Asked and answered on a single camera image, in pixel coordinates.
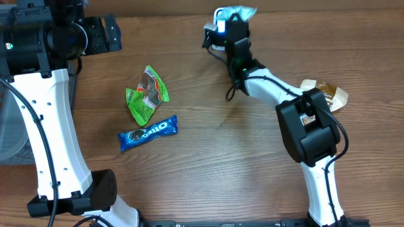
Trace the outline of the light teal snack packet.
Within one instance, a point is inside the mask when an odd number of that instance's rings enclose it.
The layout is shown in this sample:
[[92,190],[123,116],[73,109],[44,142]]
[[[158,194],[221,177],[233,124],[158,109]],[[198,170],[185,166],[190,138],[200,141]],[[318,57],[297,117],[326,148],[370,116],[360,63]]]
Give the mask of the light teal snack packet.
[[219,16],[220,20],[229,20],[233,14],[238,14],[243,21],[250,20],[255,13],[257,8],[249,6],[226,6],[224,7],[223,13]]

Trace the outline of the green snack packet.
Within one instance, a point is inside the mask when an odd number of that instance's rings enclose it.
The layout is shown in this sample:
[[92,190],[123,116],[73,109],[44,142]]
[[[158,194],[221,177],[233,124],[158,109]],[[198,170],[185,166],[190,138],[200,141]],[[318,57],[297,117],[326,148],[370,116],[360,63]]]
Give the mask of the green snack packet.
[[145,67],[135,90],[126,88],[126,104],[140,127],[147,125],[162,102],[169,101],[165,83],[150,65]]

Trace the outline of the blue Oreo cookie pack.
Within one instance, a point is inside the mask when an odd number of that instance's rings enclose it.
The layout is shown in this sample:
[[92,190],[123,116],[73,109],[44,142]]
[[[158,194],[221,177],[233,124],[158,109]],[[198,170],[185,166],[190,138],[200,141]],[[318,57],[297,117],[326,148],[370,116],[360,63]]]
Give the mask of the blue Oreo cookie pack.
[[146,144],[158,137],[171,136],[177,133],[177,116],[173,115],[170,118],[142,129],[118,133],[117,137],[120,142],[120,151],[125,152],[129,149],[141,146],[142,144]]

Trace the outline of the brown paper bread bag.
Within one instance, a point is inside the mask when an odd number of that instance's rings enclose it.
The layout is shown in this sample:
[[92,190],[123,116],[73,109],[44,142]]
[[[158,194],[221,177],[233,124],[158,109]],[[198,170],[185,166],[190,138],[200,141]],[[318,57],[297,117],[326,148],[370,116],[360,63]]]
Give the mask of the brown paper bread bag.
[[348,93],[331,83],[305,79],[301,83],[300,88],[305,91],[309,91],[313,88],[321,90],[331,112],[343,108],[348,102]]

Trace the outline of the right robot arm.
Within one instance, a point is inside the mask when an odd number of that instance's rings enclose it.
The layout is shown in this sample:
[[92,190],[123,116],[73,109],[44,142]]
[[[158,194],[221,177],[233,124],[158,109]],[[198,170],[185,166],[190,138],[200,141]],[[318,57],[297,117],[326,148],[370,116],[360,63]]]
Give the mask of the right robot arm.
[[335,161],[336,146],[347,133],[332,115],[323,92],[289,85],[253,58],[247,19],[239,12],[218,8],[213,23],[204,26],[203,47],[209,53],[225,51],[232,86],[226,99],[237,90],[257,98],[276,110],[285,149],[300,164],[309,194],[308,220],[311,226],[341,226],[346,219],[338,200]]

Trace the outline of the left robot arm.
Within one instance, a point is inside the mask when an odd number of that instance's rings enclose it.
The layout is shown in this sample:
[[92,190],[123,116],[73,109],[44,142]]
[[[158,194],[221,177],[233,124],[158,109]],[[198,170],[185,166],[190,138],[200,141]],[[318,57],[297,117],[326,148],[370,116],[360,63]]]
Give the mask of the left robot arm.
[[84,1],[18,0],[3,11],[1,83],[23,116],[37,169],[33,218],[82,216],[101,226],[139,226],[139,212],[117,193],[110,169],[87,167],[69,100],[68,63],[121,50],[114,15],[87,17]]

